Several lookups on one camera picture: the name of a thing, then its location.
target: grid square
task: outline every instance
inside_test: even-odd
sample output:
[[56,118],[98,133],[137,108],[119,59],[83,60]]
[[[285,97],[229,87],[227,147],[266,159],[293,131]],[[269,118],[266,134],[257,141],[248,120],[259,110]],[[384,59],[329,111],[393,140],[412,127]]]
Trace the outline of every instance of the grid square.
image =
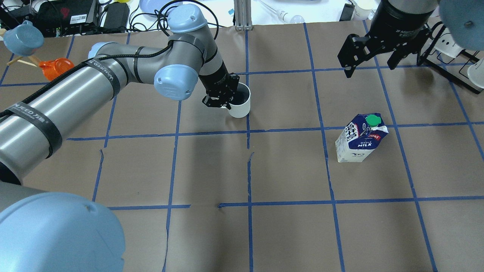
[[110,206],[166,205],[174,137],[111,139],[96,202]]
[[481,148],[484,150],[484,125],[473,125],[473,128],[477,139],[481,144]]
[[42,88],[42,85],[0,87],[0,110],[6,110],[11,105],[24,100],[40,88]]
[[153,85],[130,83],[116,99],[110,135],[175,133],[178,101],[159,94]]
[[104,141],[65,141],[42,161],[23,185],[44,191],[66,192],[92,199]]
[[464,122],[449,81],[427,67],[381,70],[398,124]]
[[[65,58],[71,40],[72,37],[45,38],[44,45],[35,52],[35,56],[43,61]],[[10,52],[7,49],[5,50],[10,57]],[[49,80],[44,77],[44,74],[42,74],[41,69],[16,62],[8,68],[8,72],[5,75],[2,84],[38,83],[48,81]]]
[[[215,36],[215,29],[211,28],[210,31]],[[219,28],[215,42],[228,72],[245,72],[245,32],[237,31],[234,27]]]
[[91,117],[84,120],[84,123],[77,127],[74,132],[69,135],[70,138],[84,138],[84,137],[105,137],[107,124],[109,123],[109,116],[111,115],[111,108],[113,101],[110,100],[102,106]]
[[198,81],[191,97],[181,104],[181,133],[247,130],[246,118],[233,118],[227,109],[205,106],[205,95],[205,87]]
[[[362,21],[316,23],[307,24],[306,27],[311,43],[315,69],[340,68],[341,64],[338,60],[338,53],[346,37],[352,33],[359,36],[366,35]],[[375,66],[373,59],[360,64],[360,67]]]
[[376,69],[358,70],[351,78],[343,71],[316,72],[316,80],[325,127],[346,126],[356,114],[373,112],[381,113],[385,124],[392,124]]
[[167,210],[113,211],[126,240],[123,271],[159,272],[166,252]]
[[256,27],[248,37],[250,72],[311,69],[302,24]]
[[484,195],[484,162],[468,126],[400,128],[419,197]]
[[327,130],[331,184],[336,199],[413,197],[395,130],[388,129],[378,148],[363,163],[339,163],[334,142],[341,130]]
[[[448,66],[449,72],[455,74],[457,70],[453,70],[453,67]],[[481,94],[474,94],[469,90],[462,88],[454,84],[455,90],[459,95],[460,101],[466,110],[467,116],[471,122],[483,122],[484,121],[484,92]]]
[[414,202],[337,209],[346,271],[432,271]]
[[247,201],[246,134],[181,136],[173,204]]
[[341,271],[331,205],[253,206],[254,271]]
[[331,199],[321,131],[252,133],[252,201]]
[[310,72],[250,75],[250,87],[251,129],[320,127]]
[[74,43],[72,44],[69,59],[74,63],[74,65],[78,65],[79,63],[88,59],[88,53],[95,43],[116,42],[119,44],[125,44],[127,37],[128,34],[126,33],[74,37]]
[[249,271],[247,208],[171,211],[166,271]]
[[1,74],[0,74],[0,78],[1,76],[3,75],[3,71],[4,71],[4,64],[6,64],[8,61],[10,61],[10,57],[12,56],[12,53],[7,49],[7,47],[5,46],[4,43],[0,43],[0,67],[1,67]]
[[484,200],[425,201],[420,209],[439,271],[481,271]]

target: wooden stick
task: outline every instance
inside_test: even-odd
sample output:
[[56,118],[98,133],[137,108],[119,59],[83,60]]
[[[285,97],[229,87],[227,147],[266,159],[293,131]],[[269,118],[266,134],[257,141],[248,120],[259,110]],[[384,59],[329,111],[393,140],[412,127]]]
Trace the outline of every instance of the wooden stick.
[[33,64],[35,64],[35,66],[39,67],[39,63],[41,62],[41,60],[36,57],[35,55],[32,55],[32,56],[29,56],[28,57],[30,61],[33,62]]
[[13,63],[19,61],[23,56],[16,56],[13,60],[7,62],[7,66],[12,65]]
[[18,60],[18,62],[25,63],[25,64],[27,64],[27,65],[30,65],[30,66],[33,66],[33,67],[37,67],[37,68],[39,68],[37,65],[35,65],[35,64],[33,64],[33,63],[30,63],[30,62],[28,62],[28,61],[24,61],[24,60]]

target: printed logo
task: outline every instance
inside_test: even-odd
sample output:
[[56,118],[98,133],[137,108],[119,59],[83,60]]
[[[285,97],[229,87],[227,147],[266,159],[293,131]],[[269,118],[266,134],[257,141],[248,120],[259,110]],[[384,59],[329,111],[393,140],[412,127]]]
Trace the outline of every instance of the printed logo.
[[69,16],[69,12],[71,12],[71,10],[69,8],[61,8],[60,12],[62,13],[62,19],[65,20],[67,16]]
[[377,141],[380,141],[380,139],[381,139],[381,136],[378,135],[378,134],[370,134],[370,136],[368,136],[368,137],[374,138]]

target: light blue mug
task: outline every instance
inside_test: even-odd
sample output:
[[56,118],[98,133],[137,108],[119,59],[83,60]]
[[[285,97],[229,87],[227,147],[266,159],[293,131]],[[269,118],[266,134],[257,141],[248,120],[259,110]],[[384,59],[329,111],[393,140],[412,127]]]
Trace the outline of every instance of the light blue mug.
[[21,25],[5,32],[3,42],[12,53],[28,57],[44,44],[44,36],[32,22],[24,21]]

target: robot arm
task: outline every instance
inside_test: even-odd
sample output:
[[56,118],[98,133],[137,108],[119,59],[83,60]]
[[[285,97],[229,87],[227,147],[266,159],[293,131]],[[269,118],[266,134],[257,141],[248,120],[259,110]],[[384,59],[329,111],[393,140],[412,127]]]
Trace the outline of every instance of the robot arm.
[[467,49],[484,48],[481,0],[381,0],[370,31],[364,37],[350,34],[338,54],[346,76],[378,54],[393,52],[387,64],[394,69],[410,53],[419,53],[432,33],[425,23],[439,2],[442,21],[456,42]]
[[203,103],[230,109],[239,77],[229,74],[200,9],[175,8],[165,49],[100,43],[90,59],[0,115],[0,181],[20,184],[85,119],[130,82],[153,84],[174,100],[187,99],[198,81]]

